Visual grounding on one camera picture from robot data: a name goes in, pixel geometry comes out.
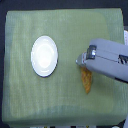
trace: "orange object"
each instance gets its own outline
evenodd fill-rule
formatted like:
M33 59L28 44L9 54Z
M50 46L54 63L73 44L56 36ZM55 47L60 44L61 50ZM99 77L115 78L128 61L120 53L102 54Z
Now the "orange object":
M83 86L85 88L85 91L88 94L91 90L92 72L90 72L85 67L81 68L81 78L82 78L82 82L83 82Z

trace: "green cloth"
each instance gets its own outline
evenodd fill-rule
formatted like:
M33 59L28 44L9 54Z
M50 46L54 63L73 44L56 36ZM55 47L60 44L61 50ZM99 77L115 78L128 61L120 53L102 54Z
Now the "green cloth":
M51 37L58 64L47 78L31 64L35 40ZM93 73L85 93L75 60L90 40L123 39L120 9L9 11L5 26L5 65L2 119L10 126L110 125L128 113L128 85Z

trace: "white plate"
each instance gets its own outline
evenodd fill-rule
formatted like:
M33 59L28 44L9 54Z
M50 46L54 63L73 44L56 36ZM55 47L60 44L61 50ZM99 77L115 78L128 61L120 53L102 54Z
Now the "white plate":
M49 76L55 69L58 52L55 42L48 36L39 37L31 51L31 62L34 71L42 77Z

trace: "green fabric surface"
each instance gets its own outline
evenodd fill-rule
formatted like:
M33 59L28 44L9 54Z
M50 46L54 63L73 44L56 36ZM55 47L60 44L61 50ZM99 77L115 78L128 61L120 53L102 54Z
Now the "green fabric surface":
M58 64L47 78L31 65L31 49L43 35L58 49ZM10 126L110 125L128 113L128 85L93 73L85 93L75 63L90 40L123 39L120 9L9 11L5 26L2 119Z

